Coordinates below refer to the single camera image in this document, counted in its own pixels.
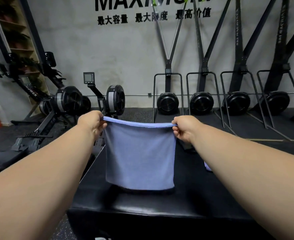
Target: rowing machine flywheel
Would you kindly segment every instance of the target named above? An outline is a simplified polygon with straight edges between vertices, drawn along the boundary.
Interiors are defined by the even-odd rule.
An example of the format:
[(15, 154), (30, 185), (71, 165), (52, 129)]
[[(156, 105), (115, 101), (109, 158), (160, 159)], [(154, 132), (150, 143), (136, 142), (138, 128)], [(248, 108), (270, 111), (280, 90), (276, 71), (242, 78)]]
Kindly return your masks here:
[[(245, 92), (232, 92), (229, 95), (227, 95), (227, 103), (229, 115), (242, 115), (246, 113), (250, 106), (250, 97)], [(222, 103), (222, 111), (224, 113), (227, 113), (225, 100)]]
[(111, 85), (107, 89), (106, 106), (112, 115), (122, 115), (125, 111), (125, 93), (121, 85)]
[(82, 94), (74, 86), (58, 89), (53, 103), (54, 109), (68, 115), (77, 115), (82, 105)]
[(91, 102), (90, 102), (89, 98), (87, 96), (83, 96), (82, 97), (81, 108), (77, 112), (77, 115), (81, 116), (83, 114), (86, 114), (86, 113), (88, 113), (90, 111), (90, 109), (91, 109)]
[[(290, 97), (286, 92), (274, 91), (266, 96), (271, 115), (279, 115), (283, 112), (290, 103)], [(268, 115), (268, 109), (263, 97), (260, 98), (262, 111)]]
[(158, 111), (164, 115), (176, 113), (179, 106), (177, 96), (172, 92), (162, 93), (157, 99)]
[(190, 99), (190, 112), (194, 115), (208, 114), (213, 108), (213, 98), (208, 92), (197, 92)]
[(49, 113), (51, 112), (51, 106), (50, 106), (50, 102), (49, 101), (41, 101), (39, 103), (39, 110), (41, 111), (41, 113), (43, 115), (49, 115)]

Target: left hand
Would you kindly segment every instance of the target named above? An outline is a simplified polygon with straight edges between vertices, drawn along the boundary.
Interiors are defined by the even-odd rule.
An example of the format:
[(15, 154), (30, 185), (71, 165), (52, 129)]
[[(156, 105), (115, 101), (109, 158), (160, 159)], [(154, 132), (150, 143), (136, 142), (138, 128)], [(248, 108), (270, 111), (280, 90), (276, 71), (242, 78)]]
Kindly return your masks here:
[(101, 120), (102, 118), (103, 114), (100, 111), (90, 111), (89, 113), (86, 113), (79, 117), (77, 125), (91, 130), (95, 138), (97, 138), (102, 130), (105, 129), (107, 126), (106, 121)]

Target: speckled floor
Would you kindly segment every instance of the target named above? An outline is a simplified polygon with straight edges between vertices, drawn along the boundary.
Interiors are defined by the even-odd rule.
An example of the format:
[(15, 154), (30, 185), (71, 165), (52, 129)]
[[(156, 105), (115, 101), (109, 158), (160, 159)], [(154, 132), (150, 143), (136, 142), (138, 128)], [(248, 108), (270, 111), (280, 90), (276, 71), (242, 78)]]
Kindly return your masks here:
[[(151, 108), (126, 108), (125, 112), (119, 119), (135, 122), (152, 122), (152, 109)], [(8, 150), (14, 144), (15, 139), (19, 135), (24, 135), (30, 133), (37, 128), (37, 125), (27, 125), (27, 126), (9, 126), (2, 127), (0, 129), (0, 150)], [(47, 145), (49, 142), (57, 138), (59, 135), (64, 133), (63, 125), (56, 124), (51, 130), (50, 135), (53, 138), (44, 140), (42, 146)], [(273, 148), (294, 154), (294, 142), (261, 142), (264, 145), (268, 145)], [(77, 239), (70, 228), (67, 216), (65, 215), (59, 225), (57, 226), (51, 240), (74, 240)]]

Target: blue towel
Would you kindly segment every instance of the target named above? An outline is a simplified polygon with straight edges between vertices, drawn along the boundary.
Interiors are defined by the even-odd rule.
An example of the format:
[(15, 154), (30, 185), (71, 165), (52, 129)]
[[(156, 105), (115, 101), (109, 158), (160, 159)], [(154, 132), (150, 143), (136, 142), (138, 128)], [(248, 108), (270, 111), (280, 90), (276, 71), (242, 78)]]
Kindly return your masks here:
[(175, 125), (103, 119), (108, 121), (104, 131), (107, 182), (134, 190), (174, 187)]

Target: forearm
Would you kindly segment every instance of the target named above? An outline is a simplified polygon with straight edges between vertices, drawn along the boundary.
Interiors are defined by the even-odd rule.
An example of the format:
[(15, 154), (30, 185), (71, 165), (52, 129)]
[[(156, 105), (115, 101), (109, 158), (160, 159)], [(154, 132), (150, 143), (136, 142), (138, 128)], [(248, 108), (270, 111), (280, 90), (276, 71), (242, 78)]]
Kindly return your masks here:
[(257, 222), (294, 239), (294, 155), (201, 124), (193, 145)]
[(77, 125), (0, 173), (0, 239), (39, 238), (47, 234), (49, 224), (58, 223), (93, 142), (93, 133)]

